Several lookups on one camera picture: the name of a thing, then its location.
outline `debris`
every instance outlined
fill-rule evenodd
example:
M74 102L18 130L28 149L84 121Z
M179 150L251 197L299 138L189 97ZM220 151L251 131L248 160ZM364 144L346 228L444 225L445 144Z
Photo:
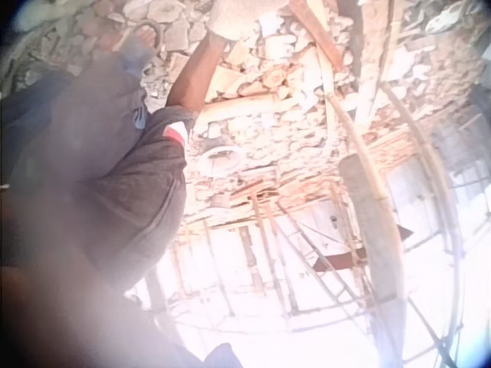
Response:
M400 80L413 66L414 54L407 52L404 46L400 46L394 52L394 59L387 74L387 81Z
M132 21L141 21L148 14L149 3L152 0L130 0L123 8L124 15Z
M170 56L169 79L174 83L184 69L189 57L173 52Z
M344 52L344 55L343 55L343 64L346 65L346 66L353 64L353 54L351 53L351 51L346 50Z
M75 77L78 77L82 73L83 68L78 66L78 65L68 65L67 66L67 71L69 73L72 73Z
M94 49L96 43L97 43L97 37L91 37L86 39L82 44L82 54L84 56L89 55Z
M202 21L198 21L191 27L191 31L189 31L189 40L191 42L201 41L205 38L206 32L205 24Z
M110 13L107 16L107 18L110 19L111 21L116 21L117 23L121 23L121 24L126 23L126 19L124 18L124 16L119 13Z
M180 19L166 30L165 42L168 51L183 51L189 47L188 27L187 22Z
M283 23L285 23L283 18L279 17L276 13L271 12L264 14L259 18L262 36L266 38L278 33L278 30Z
M295 48L291 44L296 41L297 38L293 34L282 34L266 38L264 43L265 58L273 61L290 58L295 52Z
M240 85L245 82L246 76L244 74L218 66L213 75L210 88L222 93L237 94Z
M92 5L95 14L100 17L107 17L114 11L114 3L111 0L100 0Z
M258 80L251 84L242 85L239 88L239 95L244 97L263 94L265 92L268 92L268 90Z
M157 23L172 23L179 18L184 5L177 0L153 0L148 9L148 18Z
M232 65L242 64L247 56L250 55L250 50L244 41L238 41L233 45L232 50L225 56L225 61Z
M285 70L282 67L277 67L262 76L262 83L268 88L274 88L280 86L285 79Z

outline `metal rod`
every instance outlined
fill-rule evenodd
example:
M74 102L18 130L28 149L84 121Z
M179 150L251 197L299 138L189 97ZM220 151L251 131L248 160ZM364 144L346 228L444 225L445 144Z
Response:
M300 235L303 237L303 239L307 242L308 245L312 248L315 253L317 253L317 256L321 260L321 263L329 270L332 271L332 274L334 275L334 278L343 286L343 288L346 289L347 293L350 294L350 297L355 299L357 295L351 290L351 288L346 284L346 281L343 280L343 278L339 275L338 271L332 266L331 262L326 259L326 257L322 254L322 252L319 250L319 248L312 242L312 240L303 232L303 230L298 226L298 223L296 220L293 218L292 215L289 214L288 211L286 211L282 205L279 204L279 202L276 203L278 208L288 217L290 220L291 224L293 227L300 232Z
M421 313L421 311L418 309L416 304L413 302L413 300L409 297L407 299L407 302L409 305L414 309L416 312L417 316L421 319L421 322L423 325L426 327L428 333L430 334L431 338L433 339L433 342L436 344L436 348L438 350L438 353L440 353L443 363L445 363L447 366L450 368L457 368L457 365L455 362L452 360L452 357L450 356L449 352L447 351L446 347L443 345L443 341L440 340L435 333L434 329L430 326L424 315Z
M258 197L254 192L251 192L251 199L252 207L254 208L255 217L259 227L259 232L261 233L262 246L264 247L266 258L268 259L268 266L273 280L273 287L275 288L276 295L278 296L278 301L282 309L283 317L286 318L288 316L288 311L286 310L285 296L283 295L282 286L280 285L278 276L276 275L275 262L273 261L271 252L269 250L268 237L266 236L264 223L262 222L261 213L259 212Z
M212 256L213 266L215 268L215 273L216 273L216 278L218 280L219 289L222 292L223 299L225 299L225 302L226 302L227 307L229 309L230 317L234 317L236 314L232 309L232 304L230 303L229 296L227 295L227 292L225 289L225 284L223 283L222 275L220 274L220 271L218 268L218 263L216 262L215 252L213 251L212 239L209 236L209 229L208 229L208 224L206 223L206 220L203 220L203 226L205 228L205 233L206 233L206 244L208 245L209 253Z
M268 216L269 223L271 225L273 238L275 239L276 249L278 250L278 257L279 257L279 260L283 266L283 272L285 274L286 286L288 288L288 299L290 300L290 306L292 307L292 314L296 315L296 314L298 314L298 303L297 303L297 298L295 296L295 289L293 288L292 280L290 278L290 275L288 274L288 268L286 265L285 255L283 254L282 247L280 246L279 241L278 241L278 229L276 228L276 223L272 221L272 219L274 219L274 217L273 217L273 214L271 212L271 208L269 207L269 202L266 203L264 208L266 210L266 215Z

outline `bamboo pole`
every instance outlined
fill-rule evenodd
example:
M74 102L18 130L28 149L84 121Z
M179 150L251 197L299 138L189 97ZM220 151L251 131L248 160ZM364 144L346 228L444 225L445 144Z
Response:
M213 251L212 239L209 236L209 229L208 229L208 224L206 224L206 220L203 220L203 226L205 228L206 244L208 245L209 253L212 256L213 267L215 268L216 279L218 281L218 287L219 287L220 292L223 295L223 299L225 300L227 307L229 309L229 316L234 317L236 314L233 311L232 304L230 303L229 295L227 295L227 291L225 289L225 284L223 283L222 274L220 274L220 270L218 268L218 263L216 261L215 251Z
M292 308L292 314L296 315L296 314L298 314L298 303L297 303L297 298L295 296L295 289L293 288L292 280L290 278L290 275L288 274L288 268L286 266L285 255L283 254L282 247L280 246L279 241L278 241L278 229L276 228L276 222L273 221L275 218L273 217L273 214L271 212L271 208L269 207L269 202L266 203L264 208L266 210L266 215L268 216L268 219L269 219L269 224L271 225L273 238L275 239L276 249L278 250L278 257L279 257L279 260L283 266L283 272L285 274L286 286L288 288L288 299L290 300L290 307Z
M252 207L254 208L255 217L259 227L259 232L261 233L262 245L268 259L269 271L272 275L273 287L275 288L276 295L278 296L278 301L282 309L282 314L286 318L288 316L288 311L285 306L285 296L283 295L282 286L279 283L278 276L276 275L275 262L272 259L271 252L269 250L268 237L266 236L266 231L264 229L264 223L262 222L261 213L259 212L258 197L254 192L251 192Z

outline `rubble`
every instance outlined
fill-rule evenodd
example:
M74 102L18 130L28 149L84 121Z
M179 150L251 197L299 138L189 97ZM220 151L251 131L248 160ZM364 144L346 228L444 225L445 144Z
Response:
M179 18L183 7L177 0L153 0L147 17L157 23L172 23Z
M189 47L188 28L188 23L179 19L165 31L164 39L168 51L183 51Z

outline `wooden beam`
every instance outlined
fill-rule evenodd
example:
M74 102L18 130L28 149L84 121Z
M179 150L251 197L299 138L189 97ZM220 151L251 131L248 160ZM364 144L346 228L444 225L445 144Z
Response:
M314 38L315 42L319 46L319 48L323 51L324 55L331 62L333 68L336 71L343 71L343 57L339 53L336 48L336 44L331 34L326 29L325 16L322 17L318 13L315 14L312 11L312 8L315 8L316 11L320 10L316 5L315 7L310 7L308 1L306 0L290 0L289 3L290 10L297 17L297 19L302 23L307 29L308 33Z

